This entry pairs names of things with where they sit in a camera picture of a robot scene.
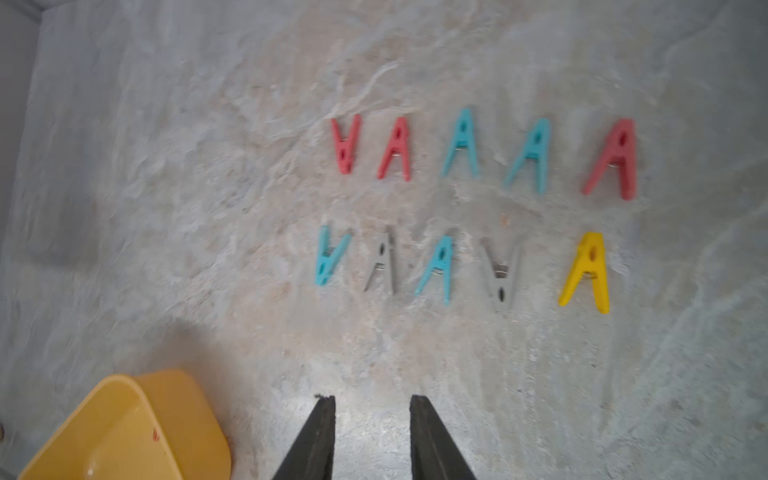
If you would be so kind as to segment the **teal clothespin placed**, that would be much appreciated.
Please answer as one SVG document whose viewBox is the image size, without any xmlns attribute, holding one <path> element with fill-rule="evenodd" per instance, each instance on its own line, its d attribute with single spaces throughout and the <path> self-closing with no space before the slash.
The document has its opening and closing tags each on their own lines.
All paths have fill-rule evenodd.
<svg viewBox="0 0 768 480">
<path fill-rule="evenodd" d="M 474 136 L 474 121 L 472 110 L 470 108 L 464 108 L 461 110 L 454 126 L 451 144 L 441 169 L 441 175 L 443 177 L 448 175 L 455 155 L 459 150 L 467 151 L 471 176 L 473 178 L 478 178 L 480 170 L 478 163 L 477 145 Z"/>
<path fill-rule="evenodd" d="M 503 186 L 509 187 L 516 175 L 528 160 L 536 164 L 536 190 L 544 194 L 547 189 L 549 146 L 551 140 L 551 122 L 547 118 L 538 119 L 528 132 L 524 145 L 504 179 Z"/>
</svg>

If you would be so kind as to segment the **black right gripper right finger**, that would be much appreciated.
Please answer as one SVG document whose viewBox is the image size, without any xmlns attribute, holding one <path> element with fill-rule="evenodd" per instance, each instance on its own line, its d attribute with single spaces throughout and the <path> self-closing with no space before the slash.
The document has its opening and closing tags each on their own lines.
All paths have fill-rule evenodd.
<svg viewBox="0 0 768 480">
<path fill-rule="evenodd" d="M 411 472 L 413 479 L 475 479 L 428 397 L 410 400 Z"/>
</svg>

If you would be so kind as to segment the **grey clothespin tray top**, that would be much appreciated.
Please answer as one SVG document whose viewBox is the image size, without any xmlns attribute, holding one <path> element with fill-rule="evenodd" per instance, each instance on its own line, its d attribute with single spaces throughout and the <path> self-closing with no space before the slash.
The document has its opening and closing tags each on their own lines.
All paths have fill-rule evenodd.
<svg viewBox="0 0 768 480">
<path fill-rule="evenodd" d="M 389 295 L 393 296 L 395 294 L 394 256 L 392 249 L 392 237 L 389 229 L 385 228 L 376 242 L 376 247 L 373 252 L 373 262 L 364 284 L 364 292 L 369 289 L 375 273 L 377 271 L 383 271 L 385 273 L 386 286 Z"/>
</svg>

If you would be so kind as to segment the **teal clothespin tray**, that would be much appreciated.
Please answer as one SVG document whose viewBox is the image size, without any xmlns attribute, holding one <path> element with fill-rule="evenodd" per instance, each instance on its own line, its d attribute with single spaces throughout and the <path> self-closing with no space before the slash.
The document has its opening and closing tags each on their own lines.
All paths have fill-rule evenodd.
<svg viewBox="0 0 768 480">
<path fill-rule="evenodd" d="M 321 227 L 318 237 L 318 251 L 315 269 L 316 285 L 325 286 L 328 283 L 334 273 L 336 266 L 346 252 L 346 249 L 351 242 L 351 238 L 351 234 L 346 234 L 342 237 L 340 243 L 335 248 L 331 248 L 329 244 L 330 228 L 328 225 L 323 225 Z"/>
<path fill-rule="evenodd" d="M 443 300 L 446 305 L 450 304 L 451 299 L 451 269 L 453 257 L 453 237 L 444 235 L 438 242 L 435 251 L 427 264 L 417 287 L 415 295 L 420 295 L 429 279 L 440 273 L 443 280 Z"/>
</svg>

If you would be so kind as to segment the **yellow plastic storage tray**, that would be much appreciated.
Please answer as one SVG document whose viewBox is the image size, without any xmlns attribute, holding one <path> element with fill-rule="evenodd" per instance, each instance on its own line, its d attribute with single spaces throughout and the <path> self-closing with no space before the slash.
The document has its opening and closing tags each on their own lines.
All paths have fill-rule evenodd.
<svg viewBox="0 0 768 480">
<path fill-rule="evenodd" d="M 228 479 L 232 456 L 182 370 L 102 379 L 20 473 L 22 479 Z"/>
</svg>

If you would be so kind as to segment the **teal clothespin tray top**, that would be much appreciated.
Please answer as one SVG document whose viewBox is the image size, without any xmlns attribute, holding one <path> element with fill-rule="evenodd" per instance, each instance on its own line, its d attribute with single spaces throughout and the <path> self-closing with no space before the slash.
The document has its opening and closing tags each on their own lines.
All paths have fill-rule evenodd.
<svg viewBox="0 0 768 480">
<path fill-rule="evenodd" d="M 323 225 L 321 227 L 318 237 L 318 251 L 315 269 L 316 285 L 325 286 L 328 283 L 334 273 L 336 266 L 346 252 L 346 249 L 351 242 L 351 238 L 351 234 L 346 234 L 342 237 L 340 243 L 335 248 L 331 248 L 329 244 L 330 228 L 328 225 Z"/>
</svg>

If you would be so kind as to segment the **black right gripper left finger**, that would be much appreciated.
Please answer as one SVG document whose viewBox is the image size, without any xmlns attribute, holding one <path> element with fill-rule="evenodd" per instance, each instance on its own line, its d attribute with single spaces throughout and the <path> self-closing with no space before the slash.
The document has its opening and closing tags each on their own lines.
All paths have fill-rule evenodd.
<svg viewBox="0 0 768 480">
<path fill-rule="evenodd" d="M 273 479 L 331 480 L 335 420 L 335 397 L 319 397 Z"/>
</svg>

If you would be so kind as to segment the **grey clothespin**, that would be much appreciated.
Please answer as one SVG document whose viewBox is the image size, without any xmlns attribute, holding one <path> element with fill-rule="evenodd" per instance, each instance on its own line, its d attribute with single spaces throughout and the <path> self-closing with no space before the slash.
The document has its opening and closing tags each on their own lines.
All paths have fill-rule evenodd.
<svg viewBox="0 0 768 480">
<path fill-rule="evenodd" d="M 511 246 L 506 263 L 496 262 L 491 255 L 490 247 L 490 238 L 482 237 L 479 250 L 481 272 L 493 310 L 496 313 L 505 314 L 510 310 L 516 292 L 522 245 L 516 242 Z"/>
</svg>

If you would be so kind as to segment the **yellow clothespin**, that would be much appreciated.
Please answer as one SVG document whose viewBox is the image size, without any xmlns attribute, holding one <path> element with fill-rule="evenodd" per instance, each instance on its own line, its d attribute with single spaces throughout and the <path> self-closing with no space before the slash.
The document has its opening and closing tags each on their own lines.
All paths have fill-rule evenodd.
<svg viewBox="0 0 768 480">
<path fill-rule="evenodd" d="M 610 312 L 610 295 L 603 235 L 587 232 L 578 245 L 577 255 L 567 276 L 559 297 L 560 306 L 567 305 L 583 278 L 591 280 L 597 310 L 602 314 Z"/>
</svg>

